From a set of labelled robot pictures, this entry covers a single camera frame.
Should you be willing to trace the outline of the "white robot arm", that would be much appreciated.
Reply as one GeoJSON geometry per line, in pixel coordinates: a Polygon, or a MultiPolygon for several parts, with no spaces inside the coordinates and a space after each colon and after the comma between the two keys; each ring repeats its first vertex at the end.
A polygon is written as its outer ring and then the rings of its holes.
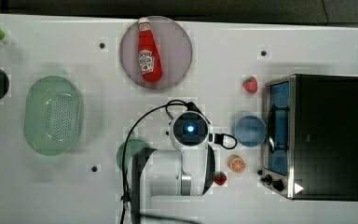
{"type": "Polygon", "coordinates": [[[183,106],[186,110],[170,116],[168,136],[172,147],[144,147],[131,157],[132,224],[181,222],[180,217],[156,214],[152,209],[155,196],[202,196],[213,184],[216,159],[213,146],[235,148],[237,140],[226,145],[233,136],[218,131],[192,102],[171,100],[161,108],[183,106]]]}

